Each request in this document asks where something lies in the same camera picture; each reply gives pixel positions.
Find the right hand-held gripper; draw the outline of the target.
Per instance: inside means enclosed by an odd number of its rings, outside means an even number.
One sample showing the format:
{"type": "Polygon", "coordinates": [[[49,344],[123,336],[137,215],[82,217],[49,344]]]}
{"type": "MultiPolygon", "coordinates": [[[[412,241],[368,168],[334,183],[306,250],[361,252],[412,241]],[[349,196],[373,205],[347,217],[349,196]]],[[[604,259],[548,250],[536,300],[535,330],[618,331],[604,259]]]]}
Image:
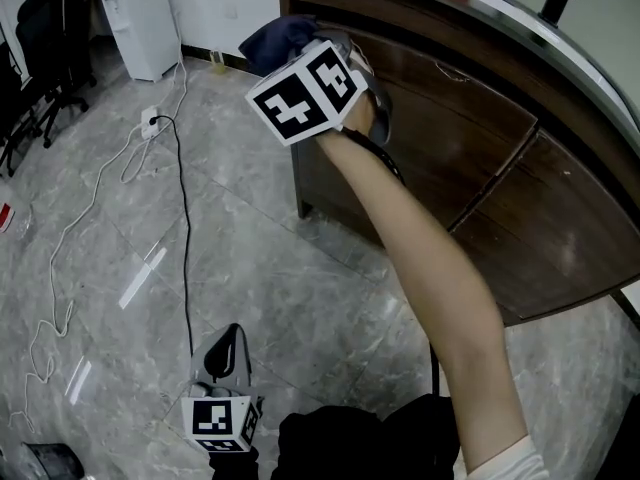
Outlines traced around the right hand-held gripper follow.
{"type": "Polygon", "coordinates": [[[301,54],[263,78],[246,100],[284,146],[340,130],[361,95],[374,100],[369,139],[379,146],[391,136],[393,103],[361,49],[337,29],[319,29],[301,54]]]}

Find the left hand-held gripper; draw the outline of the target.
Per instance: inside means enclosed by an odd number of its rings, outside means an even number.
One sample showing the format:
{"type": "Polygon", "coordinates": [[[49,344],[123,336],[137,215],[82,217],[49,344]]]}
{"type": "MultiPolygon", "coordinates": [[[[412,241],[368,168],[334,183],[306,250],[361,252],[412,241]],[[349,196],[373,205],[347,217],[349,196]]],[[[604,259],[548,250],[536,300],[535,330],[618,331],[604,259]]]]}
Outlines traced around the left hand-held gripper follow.
{"type": "Polygon", "coordinates": [[[241,325],[232,323],[207,336],[192,355],[191,373],[194,381],[181,399],[186,438],[207,453],[249,452],[264,397],[251,387],[241,325]]]}

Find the dark blue cloth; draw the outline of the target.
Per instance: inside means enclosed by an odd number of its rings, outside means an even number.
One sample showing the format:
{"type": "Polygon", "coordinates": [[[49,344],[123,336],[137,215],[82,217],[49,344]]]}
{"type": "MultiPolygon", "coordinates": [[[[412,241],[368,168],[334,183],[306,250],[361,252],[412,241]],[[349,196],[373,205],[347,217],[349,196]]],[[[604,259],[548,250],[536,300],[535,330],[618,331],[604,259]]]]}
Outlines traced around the dark blue cloth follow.
{"type": "Polygon", "coordinates": [[[314,17],[281,16],[250,35],[238,49],[251,72],[264,77],[299,55],[318,30],[314,17]]]}

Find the dark wooden vanity cabinet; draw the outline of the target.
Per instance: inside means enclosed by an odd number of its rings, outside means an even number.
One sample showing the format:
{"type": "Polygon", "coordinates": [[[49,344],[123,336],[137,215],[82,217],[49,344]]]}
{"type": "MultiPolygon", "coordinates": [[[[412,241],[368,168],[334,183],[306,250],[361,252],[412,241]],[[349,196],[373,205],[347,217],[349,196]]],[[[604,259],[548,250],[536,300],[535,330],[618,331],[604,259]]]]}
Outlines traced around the dark wooden vanity cabinet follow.
{"type": "Polygon", "coordinates": [[[322,29],[356,29],[406,45],[424,40],[534,115],[531,135],[474,197],[474,208],[544,131],[592,172],[640,229],[640,114],[621,95],[627,110],[620,110],[570,59],[514,19],[479,0],[280,0],[280,8],[285,15],[314,17],[322,29]]]}

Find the person's left forearm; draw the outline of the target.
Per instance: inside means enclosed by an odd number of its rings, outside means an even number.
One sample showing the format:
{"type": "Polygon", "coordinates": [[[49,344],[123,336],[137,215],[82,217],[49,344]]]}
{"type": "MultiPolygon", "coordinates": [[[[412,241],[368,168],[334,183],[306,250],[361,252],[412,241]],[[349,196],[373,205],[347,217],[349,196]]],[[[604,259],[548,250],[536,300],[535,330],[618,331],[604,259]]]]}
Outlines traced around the person's left forearm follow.
{"type": "Polygon", "coordinates": [[[209,453],[211,480],[259,480],[259,451],[252,447],[248,452],[209,453]]]}

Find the person's right forearm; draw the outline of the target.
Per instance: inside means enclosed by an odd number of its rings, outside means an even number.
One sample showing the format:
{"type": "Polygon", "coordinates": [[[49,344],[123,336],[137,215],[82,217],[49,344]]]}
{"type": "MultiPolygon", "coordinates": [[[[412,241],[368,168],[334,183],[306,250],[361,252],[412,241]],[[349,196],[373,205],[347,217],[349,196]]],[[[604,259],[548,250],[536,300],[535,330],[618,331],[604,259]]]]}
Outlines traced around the person's right forearm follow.
{"type": "Polygon", "coordinates": [[[318,143],[392,260],[442,366],[465,466],[475,472],[528,434],[493,296],[455,240],[373,153],[335,132],[318,143]]]}

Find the person's right hand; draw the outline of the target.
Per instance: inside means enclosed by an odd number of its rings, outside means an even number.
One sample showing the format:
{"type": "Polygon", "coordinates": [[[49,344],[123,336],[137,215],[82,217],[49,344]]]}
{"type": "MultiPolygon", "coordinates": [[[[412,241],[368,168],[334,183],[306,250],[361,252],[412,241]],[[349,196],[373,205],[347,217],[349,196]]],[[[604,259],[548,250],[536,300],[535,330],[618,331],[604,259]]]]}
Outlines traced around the person's right hand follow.
{"type": "MultiPolygon", "coordinates": [[[[371,67],[355,43],[352,44],[349,60],[350,66],[353,69],[360,71],[362,74],[373,74],[371,67]]],[[[376,104],[376,99],[371,99],[369,94],[364,92],[345,117],[343,125],[347,129],[360,132],[364,136],[369,136],[369,132],[375,118],[376,104]]]]}

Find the person's black trousers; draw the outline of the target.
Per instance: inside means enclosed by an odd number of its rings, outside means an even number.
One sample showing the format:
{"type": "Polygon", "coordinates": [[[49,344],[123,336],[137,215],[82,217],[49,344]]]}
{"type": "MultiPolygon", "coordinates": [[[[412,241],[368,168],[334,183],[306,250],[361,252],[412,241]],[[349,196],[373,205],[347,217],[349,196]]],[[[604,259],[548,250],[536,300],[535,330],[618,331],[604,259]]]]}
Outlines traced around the person's black trousers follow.
{"type": "Polygon", "coordinates": [[[292,413],[279,427],[271,480],[454,480],[452,401],[425,394],[381,420],[346,406],[292,413]]]}

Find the white water dispenser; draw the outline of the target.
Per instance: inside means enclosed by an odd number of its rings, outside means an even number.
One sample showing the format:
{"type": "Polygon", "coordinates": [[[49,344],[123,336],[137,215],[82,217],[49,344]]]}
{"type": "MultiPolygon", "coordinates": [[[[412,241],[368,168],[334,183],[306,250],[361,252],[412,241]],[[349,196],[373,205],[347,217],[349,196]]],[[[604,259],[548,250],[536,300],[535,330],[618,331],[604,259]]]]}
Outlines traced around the white water dispenser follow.
{"type": "Polygon", "coordinates": [[[129,76],[157,82],[179,59],[169,0],[101,0],[129,76]]]}

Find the black mesh bin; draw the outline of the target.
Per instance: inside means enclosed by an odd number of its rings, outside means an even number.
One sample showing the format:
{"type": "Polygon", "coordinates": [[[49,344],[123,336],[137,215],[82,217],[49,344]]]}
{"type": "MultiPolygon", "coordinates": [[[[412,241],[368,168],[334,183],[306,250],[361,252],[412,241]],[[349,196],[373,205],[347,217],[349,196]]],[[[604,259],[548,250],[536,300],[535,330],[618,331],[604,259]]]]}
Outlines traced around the black mesh bin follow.
{"type": "Polygon", "coordinates": [[[35,460],[35,472],[42,480],[83,480],[85,469],[73,450],[64,443],[25,443],[28,458],[35,460]]]}

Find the white power strip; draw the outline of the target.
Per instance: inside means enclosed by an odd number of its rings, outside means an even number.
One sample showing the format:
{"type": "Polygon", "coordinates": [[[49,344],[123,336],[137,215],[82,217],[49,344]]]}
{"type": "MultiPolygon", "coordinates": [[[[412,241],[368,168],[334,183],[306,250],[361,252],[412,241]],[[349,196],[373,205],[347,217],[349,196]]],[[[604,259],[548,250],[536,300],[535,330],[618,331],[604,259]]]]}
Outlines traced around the white power strip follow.
{"type": "Polygon", "coordinates": [[[141,136],[144,140],[151,140],[160,133],[158,115],[157,106],[149,106],[141,112],[141,136]]]}

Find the black office chair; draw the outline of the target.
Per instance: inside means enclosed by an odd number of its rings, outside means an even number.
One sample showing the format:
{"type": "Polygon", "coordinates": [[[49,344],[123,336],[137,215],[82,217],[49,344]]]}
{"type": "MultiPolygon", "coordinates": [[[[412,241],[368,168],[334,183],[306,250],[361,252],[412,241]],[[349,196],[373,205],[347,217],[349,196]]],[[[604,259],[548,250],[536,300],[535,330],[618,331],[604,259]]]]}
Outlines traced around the black office chair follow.
{"type": "Polygon", "coordinates": [[[62,25],[54,19],[51,0],[25,0],[17,13],[16,37],[20,44],[30,80],[40,90],[49,107],[37,122],[46,127],[43,146],[52,145],[51,128],[58,112],[70,106],[78,106],[82,113],[89,110],[86,100],[76,95],[84,82],[76,83],[71,75],[69,44],[62,25]]]}
{"type": "Polygon", "coordinates": [[[29,131],[41,133],[34,123],[33,107],[43,96],[40,83],[30,78],[25,83],[11,64],[11,52],[6,42],[0,44],[0,167],[6,163],[10,177],[15,170],[11,166],[13,152],[29,131]]]}

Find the person's white printed shirt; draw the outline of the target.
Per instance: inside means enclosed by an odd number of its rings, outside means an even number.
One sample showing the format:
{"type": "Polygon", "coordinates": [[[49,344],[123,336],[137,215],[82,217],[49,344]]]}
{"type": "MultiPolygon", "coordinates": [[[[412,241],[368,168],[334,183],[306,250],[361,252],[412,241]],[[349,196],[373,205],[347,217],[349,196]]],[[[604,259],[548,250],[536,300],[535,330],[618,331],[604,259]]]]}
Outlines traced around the person's white printed shirt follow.
{"type": "Polygon", "coordinates": [[[550,480],[542,456],[530,435],[482,464],[466,480],[550,480]]]}

